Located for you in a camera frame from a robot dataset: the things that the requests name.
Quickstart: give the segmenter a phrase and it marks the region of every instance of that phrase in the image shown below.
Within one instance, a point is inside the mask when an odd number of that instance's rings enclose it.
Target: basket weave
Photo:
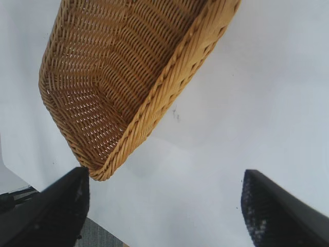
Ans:
[[[43,102],[82,166],[108,179],[152,132],[240,0],[62,0]]]

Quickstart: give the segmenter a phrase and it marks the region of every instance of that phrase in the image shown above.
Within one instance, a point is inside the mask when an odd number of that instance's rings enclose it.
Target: woven basket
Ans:
[[[108,179],[213,50],[240,0],[62,0],[43,102],[82,166]]]

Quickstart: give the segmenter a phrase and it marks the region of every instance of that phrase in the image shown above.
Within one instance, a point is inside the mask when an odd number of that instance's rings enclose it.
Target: black object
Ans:
[[[0,215],[11,211],[17,205],[26,202],[39,192],[33,187],[0,195]]]
[[[256,170],[246,170],[241,209],[256,247],[328,247],[329,219]]]
[[[89,175],[75,168],[0,216],[0,247],[72,247],[89,210]]]

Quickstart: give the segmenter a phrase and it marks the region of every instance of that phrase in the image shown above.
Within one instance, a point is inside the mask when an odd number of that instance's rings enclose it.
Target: white surface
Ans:
[[[0,4],[3,159],[37,189],[78,165],[38,91],[58,4]],[[131,247],[252,246],[246,168],[329,216],[328,12],[327,0],[244,0],[150,138],[91,181],[89,216]]]
[[[13,192],[26,186],[28,186],[27,183],[5,167],[4,162],[2,161],[0,137],[0,195],[3,193]]]

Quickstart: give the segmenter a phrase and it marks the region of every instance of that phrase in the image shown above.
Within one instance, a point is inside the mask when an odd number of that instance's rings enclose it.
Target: gray carpet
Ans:
[[[86,219],[81,236],[75,247],[123,247],[119,239],[89,218]]]

